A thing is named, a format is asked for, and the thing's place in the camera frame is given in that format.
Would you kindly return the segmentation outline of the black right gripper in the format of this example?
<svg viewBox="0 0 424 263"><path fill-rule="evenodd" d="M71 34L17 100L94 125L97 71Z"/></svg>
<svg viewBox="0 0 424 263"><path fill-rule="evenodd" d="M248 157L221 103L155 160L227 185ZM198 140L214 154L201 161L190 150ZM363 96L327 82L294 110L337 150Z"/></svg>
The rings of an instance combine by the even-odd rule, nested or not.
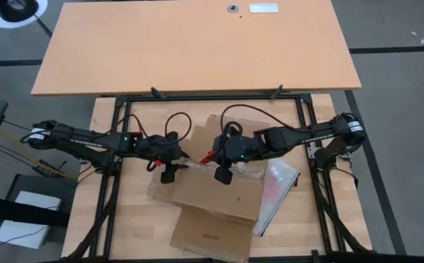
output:
<svg viewBox="0 0 424 263"><path fill-rule="evenodd" d="M224 137L219 135L213 142L213 147L209 153L216 154L217 164L223 161L231 163L261 161L264 159L262 154L262 143L257 137L246 137L234 135Z"/></svg>

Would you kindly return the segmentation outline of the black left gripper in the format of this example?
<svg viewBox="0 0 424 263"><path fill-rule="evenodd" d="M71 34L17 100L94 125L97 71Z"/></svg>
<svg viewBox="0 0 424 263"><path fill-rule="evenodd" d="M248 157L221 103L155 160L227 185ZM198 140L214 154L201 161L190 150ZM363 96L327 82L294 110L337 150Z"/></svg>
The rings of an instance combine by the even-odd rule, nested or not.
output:
<svg viewBox="0 0 424 263"><path fill-rule="evenodd" d="M137 157L148 161L160 161L163 164L171 163L180 158L189 159L188 153L182 151L178 144L178 133L172 131L167 135L151 135L137 142ZM188 165L174 164L176 169L187 169Z"/></svg>

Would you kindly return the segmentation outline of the red utility knife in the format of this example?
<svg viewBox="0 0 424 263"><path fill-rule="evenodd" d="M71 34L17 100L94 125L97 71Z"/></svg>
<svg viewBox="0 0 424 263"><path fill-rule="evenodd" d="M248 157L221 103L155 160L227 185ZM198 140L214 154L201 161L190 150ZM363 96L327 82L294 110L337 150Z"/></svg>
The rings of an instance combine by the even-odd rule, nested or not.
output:
<svg viewBox="0 0 424 263"><path fill-rule="evenodd" d="M205 157L199 160L200 164L207 164L216 160L216 152L214 150L207 153Z"/></svg>

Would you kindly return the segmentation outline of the brown cardboard box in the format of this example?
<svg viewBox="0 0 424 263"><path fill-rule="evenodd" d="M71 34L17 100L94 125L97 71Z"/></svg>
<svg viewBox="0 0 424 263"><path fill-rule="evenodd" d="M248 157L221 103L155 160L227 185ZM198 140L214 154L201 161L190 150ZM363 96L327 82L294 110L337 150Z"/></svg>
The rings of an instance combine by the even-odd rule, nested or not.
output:
<svg viewBox="0 0 424 263"><path fill-rule="evenodd" d="M266 161L234 164L232 181L215 179L216 163L200 164L220 134L220 122L229 118L209 115L196 125L191 138L181 143L190 158L172 183L160 181L155 171L148 187L152 199L181 208L170 244L204 257L232 263L248 263L253 228L259 218Z"/></svg>

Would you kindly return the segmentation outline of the clear bubble wrap bag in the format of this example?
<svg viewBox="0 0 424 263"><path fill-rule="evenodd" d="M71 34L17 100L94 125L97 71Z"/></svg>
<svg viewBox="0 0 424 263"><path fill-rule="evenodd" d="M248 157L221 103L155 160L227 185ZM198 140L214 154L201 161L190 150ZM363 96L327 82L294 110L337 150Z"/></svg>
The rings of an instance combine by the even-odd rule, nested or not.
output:
<svg viewBox="0 0 424 263"><path fill-rule="evenodd" d="M294 186L300 172L282 158L268 161L260 203L259 218L253 233L263 236L289 190Z"/></svg>

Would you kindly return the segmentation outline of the light wooden desk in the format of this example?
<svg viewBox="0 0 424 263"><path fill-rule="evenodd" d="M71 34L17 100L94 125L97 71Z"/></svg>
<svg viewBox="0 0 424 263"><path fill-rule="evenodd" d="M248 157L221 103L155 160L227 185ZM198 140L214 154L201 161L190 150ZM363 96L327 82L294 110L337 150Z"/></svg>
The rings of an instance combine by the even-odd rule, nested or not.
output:
<svg viewBox="0 0 424 263"><path fill-rule="evenodd" d="M277 3L278 13L250 13ZM236 13L227 7L236 5ZM331 0L66 3L35 96L359 89Z"/></svg>

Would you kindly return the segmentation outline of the black hub device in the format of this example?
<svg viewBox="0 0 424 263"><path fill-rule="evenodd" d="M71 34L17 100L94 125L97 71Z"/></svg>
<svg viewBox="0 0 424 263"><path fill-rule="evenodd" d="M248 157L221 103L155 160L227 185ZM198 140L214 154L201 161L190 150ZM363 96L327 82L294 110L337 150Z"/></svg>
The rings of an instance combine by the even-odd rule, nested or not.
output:
<svg viewBox="0 0 424 263"><path fill-rule="evenodd" d="M46 161L40 159L33 166L32 169L44 177L52 178L65 178L66 175L58 168L50 165Z"/></svg>

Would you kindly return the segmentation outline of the white desk plate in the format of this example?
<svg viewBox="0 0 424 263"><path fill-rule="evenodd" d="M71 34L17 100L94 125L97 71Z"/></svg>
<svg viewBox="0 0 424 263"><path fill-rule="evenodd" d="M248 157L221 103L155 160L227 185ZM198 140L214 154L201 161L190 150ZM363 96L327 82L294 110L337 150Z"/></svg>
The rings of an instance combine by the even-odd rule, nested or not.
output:
<svg viewBox="0 0 424 263"><path fill-rule="evenodd" d="M277 3L254 3L249 5L250 13L278 13Z"/></svg>

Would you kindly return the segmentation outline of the black side cabinet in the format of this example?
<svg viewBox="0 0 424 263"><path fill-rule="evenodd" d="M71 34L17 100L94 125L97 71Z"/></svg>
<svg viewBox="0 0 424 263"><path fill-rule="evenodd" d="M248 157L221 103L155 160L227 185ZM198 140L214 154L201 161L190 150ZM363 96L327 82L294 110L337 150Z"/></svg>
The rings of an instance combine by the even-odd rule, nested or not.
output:
<svg viewBox="0 0 424 263"><path fill-rule="evenodd" d="M68 180L63 180L62 183L57 183L54 179L50 178L17 174L10 185L5 199L7 201L16 200L20 191L45 194L60 198L62 200L62 204L58 210L69 213L72 207L72 200L75 195L75 191L72 190L72 186L74 185L75 183L70 183Z"/></svg>

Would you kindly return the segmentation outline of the white paper sheet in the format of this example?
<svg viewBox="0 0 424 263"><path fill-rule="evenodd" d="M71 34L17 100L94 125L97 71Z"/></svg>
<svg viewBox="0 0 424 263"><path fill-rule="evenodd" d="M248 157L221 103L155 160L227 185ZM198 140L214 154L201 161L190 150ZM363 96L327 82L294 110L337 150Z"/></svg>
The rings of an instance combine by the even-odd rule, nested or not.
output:
<svg viewBox="0 0 424 263"><path fill-rule="evenodd" d="M20 191L15 201L20 204L33 205L55 211L61 208L62 203L62 200L57 197L28 191ZM13 244L38 249L44 243L49 229L48 225L4 221L0 226L0 245Z"/></svg>

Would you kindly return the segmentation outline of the white round stand base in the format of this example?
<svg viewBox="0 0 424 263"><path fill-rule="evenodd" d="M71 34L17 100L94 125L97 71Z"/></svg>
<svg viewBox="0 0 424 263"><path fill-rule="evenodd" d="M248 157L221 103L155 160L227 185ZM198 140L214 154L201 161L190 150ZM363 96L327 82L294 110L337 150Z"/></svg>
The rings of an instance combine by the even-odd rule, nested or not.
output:
<svg viewBox="0 0 424 263"><path fill-rule="evenodd" d="M37 2L39 4L39 8L38 8L35 15L33 15L32 17L30 17L26 20L23 20L21 22L17 22L17 23L7 22L0 17L0 28L14 29L14 28L24 27L24 26L27 26L27 25L33 23L33 22L36 22L39 18L41 18L41 16L45 13L46 9L48 8L48 0L37 0ZM13 7L17 7L17 8L22 7L21 4L16 2L16 0L10 0L9 3Z"/></svg>

